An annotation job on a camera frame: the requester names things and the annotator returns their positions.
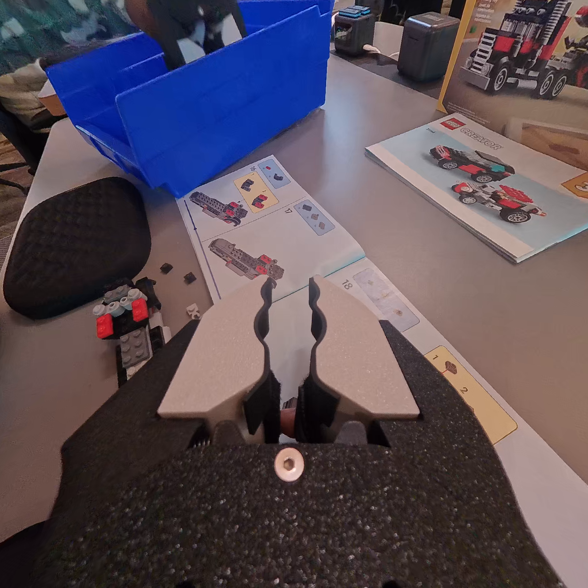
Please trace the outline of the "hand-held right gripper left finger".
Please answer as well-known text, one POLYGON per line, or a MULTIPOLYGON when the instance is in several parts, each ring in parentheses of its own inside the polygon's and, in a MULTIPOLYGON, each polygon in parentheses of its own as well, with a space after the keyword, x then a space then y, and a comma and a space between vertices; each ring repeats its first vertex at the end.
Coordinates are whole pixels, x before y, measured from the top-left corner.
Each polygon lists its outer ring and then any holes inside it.
POLYGON ((210 433, 227 422, 247 443, 278 443, 280 384, 265 342, 274 287, 256 277, 202 315, 159 417, 201 420, 210 433))

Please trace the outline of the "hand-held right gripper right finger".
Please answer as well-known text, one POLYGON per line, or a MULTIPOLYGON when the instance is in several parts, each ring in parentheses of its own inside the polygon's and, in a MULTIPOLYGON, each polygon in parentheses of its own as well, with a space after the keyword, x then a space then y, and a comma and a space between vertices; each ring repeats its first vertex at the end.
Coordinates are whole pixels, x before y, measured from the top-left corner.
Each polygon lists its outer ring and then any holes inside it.
POLYGON ((380 422, 413 421, 419 407, 379 319, 320 275, 309 279, 309 374, 299 386, 295 439, 364 445, 380 422))

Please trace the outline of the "blue plastic bin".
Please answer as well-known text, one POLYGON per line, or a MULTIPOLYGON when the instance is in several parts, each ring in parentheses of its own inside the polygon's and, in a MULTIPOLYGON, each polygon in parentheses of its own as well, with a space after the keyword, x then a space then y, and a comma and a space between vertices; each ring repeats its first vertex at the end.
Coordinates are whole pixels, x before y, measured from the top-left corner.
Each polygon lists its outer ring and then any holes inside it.
POLYGON ((333 5, 239 1, 244 39, 176 69, 139 32, 47 77, 88 144, 181 198, 325 103, 333 5))

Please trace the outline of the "person's left hand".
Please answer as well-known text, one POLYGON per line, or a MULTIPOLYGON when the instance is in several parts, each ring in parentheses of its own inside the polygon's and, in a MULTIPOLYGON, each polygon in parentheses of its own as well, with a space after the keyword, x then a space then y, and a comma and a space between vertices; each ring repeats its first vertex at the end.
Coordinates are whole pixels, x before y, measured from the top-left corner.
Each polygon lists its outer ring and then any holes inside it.
POLYGON ((125 1, 125 10, 130 21, 142 32, 156 38, 159 27, 147 1, 125 1))

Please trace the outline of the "partly built toy vehicle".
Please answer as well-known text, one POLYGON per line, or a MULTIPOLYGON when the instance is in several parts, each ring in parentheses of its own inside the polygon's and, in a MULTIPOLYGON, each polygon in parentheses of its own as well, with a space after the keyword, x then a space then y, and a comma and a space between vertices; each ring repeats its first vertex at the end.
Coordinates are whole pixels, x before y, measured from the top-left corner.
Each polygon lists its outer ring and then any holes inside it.
POLYGON ((106 290, 92 309, 98 339, 114 342, 119 387, 171 339, 155 285, 148 277, 123 279, 106 290))

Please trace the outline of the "open instruction booklet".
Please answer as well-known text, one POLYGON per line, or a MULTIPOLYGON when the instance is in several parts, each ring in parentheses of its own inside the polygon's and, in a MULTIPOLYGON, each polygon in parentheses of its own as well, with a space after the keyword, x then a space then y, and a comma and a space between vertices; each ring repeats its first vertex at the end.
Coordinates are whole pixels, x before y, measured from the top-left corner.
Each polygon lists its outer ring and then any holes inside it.
POLYGON ((308 281, 325 276, 397 328, 458 391, 480 420, 538 543, 550 557, 587 550, 587 483, 369 260, 361 246, 274 158, 242 168, 178 200, 213 303, 255 277, 276 281, 269 349, 289 401, 309 371, 313 337, 308 281))

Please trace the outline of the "dark device with blue top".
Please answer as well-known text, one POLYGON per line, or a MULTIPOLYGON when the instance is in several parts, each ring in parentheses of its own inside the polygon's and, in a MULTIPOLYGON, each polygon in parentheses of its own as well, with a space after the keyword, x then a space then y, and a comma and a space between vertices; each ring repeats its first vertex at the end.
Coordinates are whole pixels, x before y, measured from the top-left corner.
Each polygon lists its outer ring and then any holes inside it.
POLYGON ((371 45, 375 33, 376 19, 370 7, 348 6, 334 16, 334 50, 347 56, 359 56, 364 46, 371 45))

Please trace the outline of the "person's camouflage clothing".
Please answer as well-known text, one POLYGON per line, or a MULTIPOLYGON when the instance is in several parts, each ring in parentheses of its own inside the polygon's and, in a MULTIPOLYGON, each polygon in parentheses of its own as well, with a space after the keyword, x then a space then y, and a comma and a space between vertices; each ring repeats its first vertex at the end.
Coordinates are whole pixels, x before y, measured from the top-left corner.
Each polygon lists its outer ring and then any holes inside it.
POLYGON ((124 1, 1 1, 1 75, 64 48, 136 32, 124 1))

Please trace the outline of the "black mesh pad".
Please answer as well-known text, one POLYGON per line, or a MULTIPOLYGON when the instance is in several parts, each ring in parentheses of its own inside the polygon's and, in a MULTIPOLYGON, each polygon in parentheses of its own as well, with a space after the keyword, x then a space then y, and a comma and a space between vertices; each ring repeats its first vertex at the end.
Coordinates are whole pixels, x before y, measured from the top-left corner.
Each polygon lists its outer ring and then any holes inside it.
POLYGON ((139 189, 118 177, 89 182, 26 214, 6 264, 4 299, 28 319, 59 316, 135 277, 151 244, 139 189))

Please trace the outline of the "closed instruction booklet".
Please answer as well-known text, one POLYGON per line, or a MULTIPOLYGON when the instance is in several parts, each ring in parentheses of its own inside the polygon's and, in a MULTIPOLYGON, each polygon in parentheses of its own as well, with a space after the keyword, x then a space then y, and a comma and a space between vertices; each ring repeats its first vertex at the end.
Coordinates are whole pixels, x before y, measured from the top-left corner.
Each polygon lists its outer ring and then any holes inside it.
POLYGON ((587 230, 587 172, 463 114, 365 154, 514 263, 587 230))

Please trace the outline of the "dark boxy device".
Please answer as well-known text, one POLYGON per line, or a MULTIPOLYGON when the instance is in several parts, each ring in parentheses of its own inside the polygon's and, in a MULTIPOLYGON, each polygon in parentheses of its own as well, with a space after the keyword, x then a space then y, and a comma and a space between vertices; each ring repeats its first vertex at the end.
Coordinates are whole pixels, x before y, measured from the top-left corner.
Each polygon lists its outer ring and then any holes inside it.
POLYGON ((436 12, 409 17, 398 57, 399 73, 415 82, 433 82, 445 76, 460 20, 436 12))

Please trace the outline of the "dark cloth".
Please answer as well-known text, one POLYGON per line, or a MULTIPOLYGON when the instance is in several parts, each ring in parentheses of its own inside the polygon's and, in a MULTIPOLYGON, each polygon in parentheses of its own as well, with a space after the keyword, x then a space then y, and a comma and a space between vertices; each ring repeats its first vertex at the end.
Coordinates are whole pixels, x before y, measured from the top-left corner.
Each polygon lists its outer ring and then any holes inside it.
POLYGON ((31 525, 1 543, 1 587, 29 587, 45 521, 31 525))

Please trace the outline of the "toy set cardboard box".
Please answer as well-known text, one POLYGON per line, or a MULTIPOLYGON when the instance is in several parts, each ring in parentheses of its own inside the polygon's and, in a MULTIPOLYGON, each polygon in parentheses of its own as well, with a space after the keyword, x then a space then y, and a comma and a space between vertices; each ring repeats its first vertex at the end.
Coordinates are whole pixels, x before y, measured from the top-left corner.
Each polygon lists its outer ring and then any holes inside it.
POLYGON ((467 1, 438 109, 587 171, 587 1, 467 1))

